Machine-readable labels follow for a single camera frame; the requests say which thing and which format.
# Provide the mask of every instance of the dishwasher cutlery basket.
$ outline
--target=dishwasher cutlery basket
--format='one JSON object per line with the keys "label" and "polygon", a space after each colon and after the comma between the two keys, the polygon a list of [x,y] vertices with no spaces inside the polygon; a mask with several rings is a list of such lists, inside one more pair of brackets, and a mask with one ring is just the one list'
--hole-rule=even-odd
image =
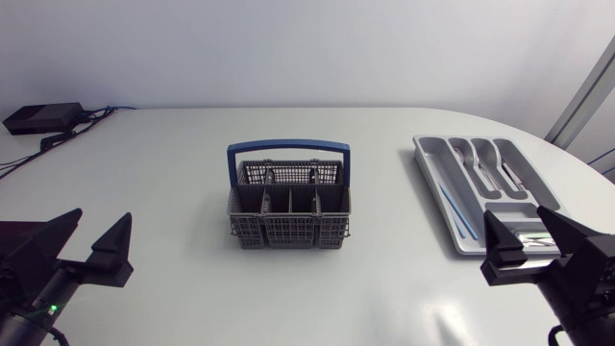
{"label": "dishwasher cutlery basket", "polygon": [[[235,155],[266,149],[313,149],[342,161],[242,161]],[[232,235],[243,249],[338,249],[349,236],[350,146],[313,139],[272,139],[229,145]]]}

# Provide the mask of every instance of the cable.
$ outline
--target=cable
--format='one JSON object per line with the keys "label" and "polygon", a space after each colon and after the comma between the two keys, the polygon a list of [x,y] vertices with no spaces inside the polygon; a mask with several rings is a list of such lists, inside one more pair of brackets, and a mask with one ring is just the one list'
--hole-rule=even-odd
{"label": "cable", "polygon": [[68,340],[66,339],[66,336],[62,334],[62,332],[52,327],[51,330],[49,330],[49,334],[54,336],[54,340],[58,340],[60,346],[69,346]]}
{"label": "cable", "polygon": [[[21,159],[19,159],[19,160],[15,160],[15,161],[12,161],[12,162],[6,162],[6,163],[3,163],[3,165],[7,165],[7,164],[11,164],[11,163],[14,163],[14,164],[11,164],[11,165],[8,165],[8,166],[6,166],[6,167],[2,167],[2,168],[0,168],[0,171],[1,171],[1,170],[4,170],[4,169],[9,169],[8,171],[6,171],[6,172],[4,172],[2,175],[0,175],[0,179],[2,179],[2,178],[4,178],[4,177],[8,176],[9,174],[13,173],[13,171],[14,171],[15,169],[17,169],[17,168],[21,167],[22,165],[24,165],[24,164],[26,164],[26,163],[28,163],[28,162],[30,162],[30,161],[32,161],[32,160],[34,160],[34,159],[38,158],[39,156],[41,156],[41,155],[45,154],[46,152],[48,152],[48,151],[50,151],[50,150],[52,150],[52,149],[54,149],[54,148],[56,148],[56,147],[59,147],[59,146],[61,146],[61,145],[65,144],[67,141],[69,141],[69,140],[71,140],[71,139],[75,138],[76,136],[79,136],[79,135],[81,135],[81,134],[83,134],[83,133],[86,133],[86,132],[87,132],[87,131],[89,131],[91,128],[93,128],[94,126],[96,126],[96,124],[98,124],[98,123],[99,123],[99,122],[101,122],[102,120],[106,119],[109,115],[111,115],[114,111],[117,111],[118,109],[129,109],[129,110],[136,110],[135,108],[132,108],[132,107],[123,107],[123,106],[122,106],[122,107],[105,107],[105,108],[100,109],[100,110],[95,110],[95,111],[84,111],[84,112],[82,112],[82,114],[86,114],[87,118],[91,121],[91,122],[89,123],[89,125],[87,125],[87,126],[86,126],[84,129],[82,129],[81,131],[76,132],[76,133],[74,133],[74,134],[70,135],[67,139],[63,139],[63,140],[61,140],[61,141],[59,141],[59,142],[57,142],[57,143],[52,143],[51,145],[49,145],[48,147],[46,147],[46,149],[45,149],[45,150],[41,150],[41,151],[39,151],[38,153],[32,154],[32,155],[31,155],[31,156],[29,156],[29,157],[21,158]],[[101,112],[101,111],[103,112],[103,114],[102,114],[102,115],[100,115],[100,116],[95,116],[94,118],[89,118],[91,115],[94,115],[94,114],[96,114],[97,112]]]}
{"label": "cable", "polygon": [[604,174],[606,174],[606,173],[608,173],[608,172],[610,172],[610,171],[612,171],[613,169],[615,169],[615,166],[610,167],[610,168],[608,168],[607,170],[605,170],[605,171],[603,172],[603,175],[604,175]]}
{"label": "cable", "polygon": [[597,158],[595,158],[595,159],[593,159],[593,160],[589,161],[587,164],[592,164],[592,163],[594,163],[594,162],[596,162],[596,161],[598,161],[598,160],[602,159],[603,157],[607,156],[608,154],[612,153],[613,151],[615,151],[615,148],[613,148],[613,149],[611,149],[611,150],[607,151],[606,153],[604,153],[604,154],[602,154],[602,155],[598,156]]}
{"label": "cable", "polygon": [[555,335],[559,332],[562,332],[563,330],[564,330],[564,327],[562,327],[561,325],[551,328],[551,331],[549,332],[549,336],[547,337],[549,346],[559,346],[559,344],[557,343],[557,339],[555,338]]}
{"label": "cable", "polygon": [[11,162],[4,162],[4,163],[0,163],[0,165],[7,165],[7,164],[15,163],[15,162],[17,162],[17,161],[22,161],[22,160],[24,160],[24,159],[28,159],[29,157],[30,157],[30,156],[23,157],[23,158],[21,158],[21,159],[17,159],[17,160],[15,160],[15,161],[11,161]]}

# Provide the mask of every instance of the gray plastic tray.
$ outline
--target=gray plastic tray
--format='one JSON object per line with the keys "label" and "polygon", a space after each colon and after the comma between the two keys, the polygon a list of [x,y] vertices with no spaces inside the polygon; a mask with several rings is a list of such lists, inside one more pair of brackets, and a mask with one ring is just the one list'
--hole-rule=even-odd
{"label": "gray plastic tray", "polygon": [[460,254],[485,254],[486,210],[524,242],[528,255],[559,254],[544,237],[547,229],[536,209],[540,205],[564,214],[566,210],[512,140],[468,136],[415,136],[413,140],[414,157]]}

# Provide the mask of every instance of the basket handle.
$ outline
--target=basket handle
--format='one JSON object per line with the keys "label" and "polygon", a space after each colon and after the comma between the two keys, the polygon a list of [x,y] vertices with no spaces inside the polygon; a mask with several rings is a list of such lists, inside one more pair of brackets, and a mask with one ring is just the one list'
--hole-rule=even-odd
{"label": "basket handle", "polygon": [[344,155],[344,186],[350,187],[350,146],[344,143],[317,139],[266,139],[229,145],[227,158],[229,161],[231,187],[235,188],[237,186],[235,155],[266,149],[313,149],[342,153]]}

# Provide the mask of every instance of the mesh grid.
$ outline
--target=mesh grid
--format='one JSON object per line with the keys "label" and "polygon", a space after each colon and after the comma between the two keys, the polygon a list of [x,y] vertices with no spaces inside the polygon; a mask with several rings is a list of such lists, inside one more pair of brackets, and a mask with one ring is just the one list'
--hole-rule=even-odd
{"label": "mesh grid", "polygon": [[244,249],[264,247],[260,223],[255,217],[231,217],[231,229]]}
{"label": "mesh grid", "polygon": [[310,170],[318,170],[319,184],[342,184],[340,161],[242,161],[237,181],[242,184],[265,184],[267,169],[273,171],[274,184],[309,184]]}
{"label": "mesh grid", "polygon": [[309,248],[314,239],[314,219],[311,217],[263,218],[269,245],[272,248]]}
{"label": "mesh grid", "polygon": [[338,249],[349,231],[348,216],[323,217],[320,220],[318,247]]}

